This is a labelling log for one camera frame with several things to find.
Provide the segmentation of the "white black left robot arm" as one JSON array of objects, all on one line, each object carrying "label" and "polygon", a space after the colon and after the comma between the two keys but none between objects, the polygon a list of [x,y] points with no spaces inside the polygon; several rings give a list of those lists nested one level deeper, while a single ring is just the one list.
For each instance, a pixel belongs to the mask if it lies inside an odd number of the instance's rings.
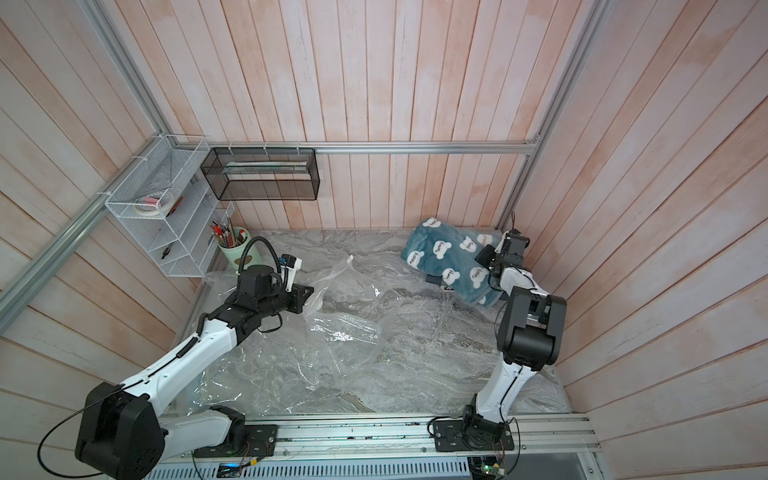
[{"label": "white black left robot arm", "polygon": [[201,316],[195,332],[161,359],[119,384],[104,382],[87,396],[74,454],[114,479],[142,479],[171,457],[221,447],[239,455],[247,443],[245,417],[212,406],[185,417],[161,416],[210,364],[260,331],[264,320],[300,314],[314,292],[295,275],[252,265],[239,274],[221,306]]}]

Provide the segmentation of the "teal blue cloth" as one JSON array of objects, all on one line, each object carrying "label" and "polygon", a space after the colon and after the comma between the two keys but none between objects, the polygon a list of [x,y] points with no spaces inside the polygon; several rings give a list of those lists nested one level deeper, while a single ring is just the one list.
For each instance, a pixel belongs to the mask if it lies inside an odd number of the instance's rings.
[{"label": "teal blue cloth", "polygon": [[491,306],[502,297],[502,290],[476,257],[485,246],[495,248],[501,239],[498,232],[457,228],[429,217],[412,231],[401,258],[410,267],[436,277],[466,303]]}]

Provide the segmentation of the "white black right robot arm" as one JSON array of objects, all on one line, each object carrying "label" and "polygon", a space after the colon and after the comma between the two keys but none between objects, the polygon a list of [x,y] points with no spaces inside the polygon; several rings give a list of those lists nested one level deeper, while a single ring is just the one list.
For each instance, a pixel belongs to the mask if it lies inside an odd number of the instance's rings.
[{"label": "white black right robot arm", "polygon": [[506,297],[506,304],[496,331],[498,362],[463,413],[461,435],[470,449],[480,449],[480,441],[502,443],[509,432],[506,415],[522,387],[559,356],[567,302],[544,290],[523,268],[528,245],[529,239],[512,229],[476,257],[490,269],[489,285]]}]

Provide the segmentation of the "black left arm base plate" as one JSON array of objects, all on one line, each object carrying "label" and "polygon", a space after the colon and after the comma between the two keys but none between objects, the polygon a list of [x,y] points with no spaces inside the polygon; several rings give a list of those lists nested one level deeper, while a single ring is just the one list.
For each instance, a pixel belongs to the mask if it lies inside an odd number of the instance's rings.
[{"label": "black left arm base plate", "polygon": [[196,449],[193,457],[198,458],[258,458],[274,455],[278,426],[276,424],[246,424],[237,427],[235,434],[224,443]]}]

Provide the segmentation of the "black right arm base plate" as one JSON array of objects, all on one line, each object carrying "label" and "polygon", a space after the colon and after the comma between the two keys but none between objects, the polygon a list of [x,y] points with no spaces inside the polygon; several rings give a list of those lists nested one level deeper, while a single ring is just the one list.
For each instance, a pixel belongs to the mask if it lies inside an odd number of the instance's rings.
[{"label": "black right arm base plate", "polygon": [[428,422],[427,430],[438,452],[501,452],[515,447],[514,435],[505,423],[436,417]]}]

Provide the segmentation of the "clear plastic vacuum bag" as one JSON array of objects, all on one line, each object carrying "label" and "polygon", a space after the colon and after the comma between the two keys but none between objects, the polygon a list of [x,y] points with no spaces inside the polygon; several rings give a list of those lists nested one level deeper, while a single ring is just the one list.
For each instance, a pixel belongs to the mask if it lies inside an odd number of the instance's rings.
[{"label": "clear plastic vacuum bag", "polygon": [[309,278],[302,313],[267,318],[261,329],[198,375],[179,411],[232,407],[248,417],[359,411],[352,389],[381,352],[402,299],[349,255]]}]

